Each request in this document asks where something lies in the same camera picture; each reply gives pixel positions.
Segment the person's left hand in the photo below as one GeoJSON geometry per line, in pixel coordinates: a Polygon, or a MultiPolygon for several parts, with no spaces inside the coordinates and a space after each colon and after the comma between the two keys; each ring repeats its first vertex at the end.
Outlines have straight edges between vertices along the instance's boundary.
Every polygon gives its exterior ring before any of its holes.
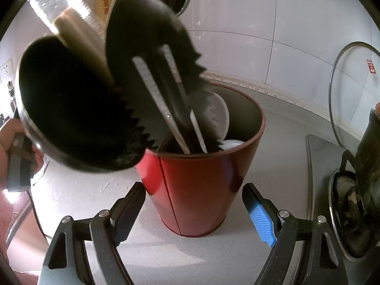
{"type": "MultiPolygon", "coordinates": [[[[19,119],[10,119],[1,127],[1,184],[5,184],[8,175],[8,163],[10,151],[16,147],[15,141],[18,134],[24,135],[25,131],[19,119]]],[[[35,161],[34,173],[39,172],[44,165],[44,154],[32,144],[32,156],[35,161]]]]}

